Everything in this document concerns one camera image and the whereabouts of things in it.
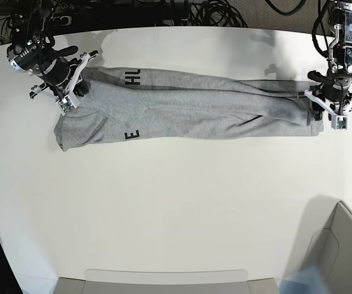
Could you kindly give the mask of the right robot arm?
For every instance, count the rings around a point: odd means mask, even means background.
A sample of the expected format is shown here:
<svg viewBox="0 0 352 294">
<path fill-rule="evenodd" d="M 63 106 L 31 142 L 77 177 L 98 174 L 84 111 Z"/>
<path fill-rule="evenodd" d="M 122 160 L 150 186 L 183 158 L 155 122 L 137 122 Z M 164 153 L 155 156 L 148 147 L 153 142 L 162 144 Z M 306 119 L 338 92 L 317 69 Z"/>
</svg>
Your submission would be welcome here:
<svg viewBox="0 0 352 294">
<path fill-rule="evenodd" d="M 33 1 L 29 13 L 14 15 L 6 57 L 15 70 L 42 80 L 42 84 L 31 88 L 30 99 L 49 89 L 56 104 L 70 110 L 77 107 L 78 97 L 89 93 L 82 72 L 99 52 L 94 50 L 68 60 L 78 52 L 77 46 L 54 49 L 52 22 L 58 4 L 58 1 Z"/>
</svg>

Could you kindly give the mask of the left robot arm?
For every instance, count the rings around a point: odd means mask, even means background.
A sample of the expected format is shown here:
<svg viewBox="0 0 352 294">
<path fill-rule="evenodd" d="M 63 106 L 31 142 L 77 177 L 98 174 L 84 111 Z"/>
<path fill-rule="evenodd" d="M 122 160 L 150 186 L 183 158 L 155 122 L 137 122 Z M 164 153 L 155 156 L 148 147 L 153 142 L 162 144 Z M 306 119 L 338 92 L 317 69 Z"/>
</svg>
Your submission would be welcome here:
<svg viewBox="0 0 352 294">
<path fill-rule="evenodd" d="M 325 13 L 329 13 L 329 28 L 333 39 L 323 51 L 318 45 L 316 31 Z M 327 1 L 318 13 L 312 29 L 312 40 L 317 52 L 327 61 L 327 73 L 310 71 L 308 78 L 317 85 L 304 92 L 312 102 L 315 119 L 328 113 L 333 129 L 347 129 L 352 111 L 352 1 Z"/>
</svg>

